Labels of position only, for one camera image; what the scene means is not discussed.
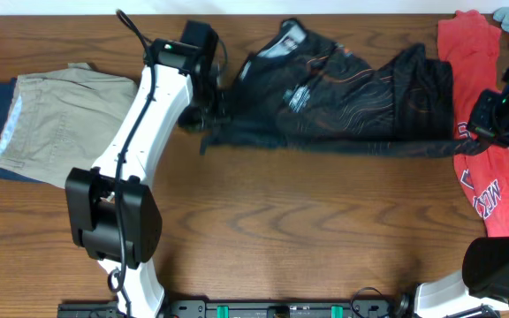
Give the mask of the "black orange patterned jersey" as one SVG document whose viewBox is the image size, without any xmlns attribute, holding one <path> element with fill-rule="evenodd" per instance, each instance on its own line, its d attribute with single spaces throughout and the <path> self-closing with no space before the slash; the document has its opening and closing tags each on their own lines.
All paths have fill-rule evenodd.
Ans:
<svg viewBox="0 0 509 318">
<path fill-rule="evenodd" d="M 373 68 L 341 43 L 285 20 L 224 92 L 202 146 L 297 148 L 396 157 L 478 155 L 454 135 L 452 68 L 423 44 Z"/>
</svg>

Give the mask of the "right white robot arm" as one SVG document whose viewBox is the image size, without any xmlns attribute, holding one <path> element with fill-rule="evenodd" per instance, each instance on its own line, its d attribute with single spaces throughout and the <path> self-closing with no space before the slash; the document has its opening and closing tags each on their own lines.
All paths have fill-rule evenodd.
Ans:
<svg viewBox="0 0 509 318">
<path fill-rule="evenodd" d="M 486 90 L 467 129 L 486 143 L 509 147 L 509 88 Z M 412 317 L 489 317 L 509 310 L 509 236 L 478 238 L 468 247 L 462 270 L 420 284 Z"/>
</svg>

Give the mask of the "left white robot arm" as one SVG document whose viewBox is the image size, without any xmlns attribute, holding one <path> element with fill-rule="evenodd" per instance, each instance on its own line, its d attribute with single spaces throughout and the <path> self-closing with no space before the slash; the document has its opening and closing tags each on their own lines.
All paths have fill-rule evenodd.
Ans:
<svg viewBox="0 0 509 318">
<path fill-rule="evenodd" d="M 151 187 L 180 118 L 204 128 L 217 116 L 212 63 L 221 41 L 157 39 L 146 46 L 141 85 L 118 132 L 88 170 L 65 183 L 72 241 L 106 271 L 109 303 L 63 304 L 60 317 L 161 317 L 165 291 L 153 255 L 163 227 Z"/>
</svg>

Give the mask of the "red t-shirt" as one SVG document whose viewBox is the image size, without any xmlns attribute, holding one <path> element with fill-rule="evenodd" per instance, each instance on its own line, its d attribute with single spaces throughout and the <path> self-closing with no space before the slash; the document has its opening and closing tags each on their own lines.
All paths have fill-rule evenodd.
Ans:
<svg viewBox="0 0 509 318">
<path fill-rule="evenodd" d="M 438 22 L 438 57 L 452 66 L 452 136 L 479 148 L 477 155 L 455 155 L 453 167 L 490 237 L 509 237 L 509 150 L 492 146 L 472 125 L 471 115 L 483 91 L 498 91 L 500 36 L 500 29 L 476 10 L 456 11 L 454 18 Z"/>
</svg>

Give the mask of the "folded khaki pants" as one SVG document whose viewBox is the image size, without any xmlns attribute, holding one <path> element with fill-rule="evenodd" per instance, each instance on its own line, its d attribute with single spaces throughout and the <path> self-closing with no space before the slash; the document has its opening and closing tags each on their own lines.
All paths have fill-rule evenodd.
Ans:
<svg viewBox="0 0 509 318">
<path fill-rule="evenodd" d="M 89 64 L 17 77 L 0 135 L 0 168 L 63 188 L 118 132 L 138 92 L 133 80 Z"/>
</svg>

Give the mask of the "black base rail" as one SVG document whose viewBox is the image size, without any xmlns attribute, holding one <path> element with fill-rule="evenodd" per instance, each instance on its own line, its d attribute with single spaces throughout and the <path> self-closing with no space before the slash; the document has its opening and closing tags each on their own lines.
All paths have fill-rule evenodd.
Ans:
<svg viewBox="0 0 509 318">
<path fill-rule="evenodd" d="M 57 318 L 390 318 L 414 317 L 409 298 L 395 307 L 378 295 L 353 298 L 347 302 L 224 302 L 185 299 L 161 303 L 157 309 L 140 308 L 135 302 L 122 305 L 107 303 L 63 303 L 57 306 Z"/>
</svg>

